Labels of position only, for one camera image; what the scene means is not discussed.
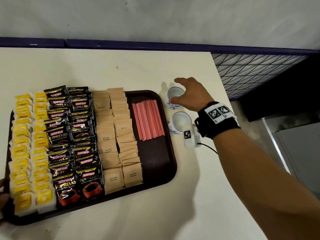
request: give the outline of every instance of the red coffee cup image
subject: red coffee cup image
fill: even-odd
[[[102,192],[102,187],[98,182],[91,182],[90,184],[87,184],[82,191],[84,196],[89,199],[100,195]]]
[[[75,204],[80,199],[80,195],[78,195],[75,189],[65,190],[59,195],[59,202],[62,206],[67,206],[69,204]]]

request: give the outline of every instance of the hand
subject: hand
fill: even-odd
[[[0,180],[0,188],[2,188],[5,184],[5,179],[1,179]],[[9,194],[7,193],[0,193],[0,211],[2,210],[2,208],[5,206],[6,202],[9,199]]]
[[[171,104],[178,104],[186,109],[199,112],[201,109],[207,106],[208,103],[214,102],[214,99],[207,92],[201,83],[199,83],[193,77],[176,78],[176,83],[180,83],[186,88],[186,92],[179,97],[170,98]]]

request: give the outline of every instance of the bundle of red straws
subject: bundle of red straws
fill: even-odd
[[[146,100],[132,104],[132,107],[140,140],[145,141],[165,135],[157,101]]]

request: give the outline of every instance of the person's left hand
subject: person's left hand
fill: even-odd
[[[2,188],[4,186],[4,183],[5,183],[5,179],[3,178],[0,180],[0,188]],[[9,197],[10,197],[9,194],[7,194],[7,193],[0,193],[0,211],[5,206]]]

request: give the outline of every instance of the tray rim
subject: tray rim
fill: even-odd
[[[171,172],[169,174],[169,177],[166,177],[165,180],[162,181],[162,182],[147,183],[147,184],[143,183],[141,185],[137,185],[137,186],[133,186],[133,187],[130,187],[130,188],[126,188],[126,189],[124,189],[125,191],[124,190],[116,191],[114,193],[104,195],[101,198],[97,198],[97,199],[94,199],[94,200],[89,201],[89,202],[73,205],[72,207],[70,206],[70,207],[62,208],[59,211],[55,210],[55,211],[52,211],[51,213],[48,212],[48,213],[41,214],[41,215],[37,214],[37,215],[34,215],[32,217],[29,217],[29,218],[25,218],[25,217],[27,217],[27,216],[25,216],[25,217],[23,217],[23,220],[21,220],[20,217],[14,216],[12,214],[9,215],[8,212],[5,210],[6,207],[8,207],[8,206],[12,207],[11,204],[13,202],[13,199],[10,198],[9,201],[5,204],[5,206],[2,209],[2,214],[3,214],[3,220],[4,221],[10,222],[11,224],[18,225],[18,226],[28,225],[28,224],[31,224],[31,223],[34,223],[34,222],[39,222],[39,221],[42,221],[42,220],[45,220],[45,219],[49,219],[49,218],[52,218],[52,217],[55,217],[55,216],[58,216],[58,215],[66,214],[66,213],[69,213],[69,212],[72,212],[72,211],[75,211],[75,210],[79,210],[79,209],[82,209],[82,208],[93,206],[93,205],[96,205],[96,204],[99,204],[99,203],[102,203],[102,202],[106,202],[106,201],[113,200],[113,199],[116,199],[116,198],[120,198],[120,197],[123,197],[123,196],[126,196],[126,195],[137,193],[137,192],[140,192],[140,191],[143,191],[143,190],[154,188],[154,187],[157,187],[157,186],[160,186],[160,185],[164,185],[164,184],[167,184],[167,183],[169,183],[170,181],[172,181],[174,179],[174,177],[175,177],[175,175],[177,173],[177,161],[176,161],[176,157],[175,157],[175,154],[174,154],[174,148],[173,148],[173,145],[172,145],[172,140],[171,140],[171,136],[170,136],[170,130],[169,130],[169,127],[168,127],[166,114],[165,114],[165,110],[164,110],[164,107],[163,107],[163,102],[162,102],[161,97],[156,92],[154,92],[152,90],[125,91],[125,93],[128,94],[128,95],[136,94],[136,93],[148,93],[148,94],[152,94],[154,99],[157,101],[157,105],[158,105],[158,108],[159,108],[159,113],[160,113],[162,125],[163,125],[164,131],[165,131],[165,136],[164,137],[166,138],[166,140],[168,140],[168,143],[169,143],[169,147],[167,146],[167,148],[170,149],[170,150],[168,150],[168,153],[172,157],[172,160],[170,160],[170,164],[173,163],[173,167],[172,167],[172,170],[171,170]],[[10,148],[9,142],[10,142],[10,140],[12,138],[12,131],[11,131],[10,128],[12,127],[13,115],[14,115],[14,112],[12,111],[11,114],[10,114],[10,124],[9,124],[7,157],[6,157],[6,167],[5,167],[5,179],[6,179],[6,182],[5,182],[4,190],[3,190],[4,193],[9,193],[9,174],[10,174],[9,161],[11,161],[11,153],[10,153],[10,149],[9,149]]]

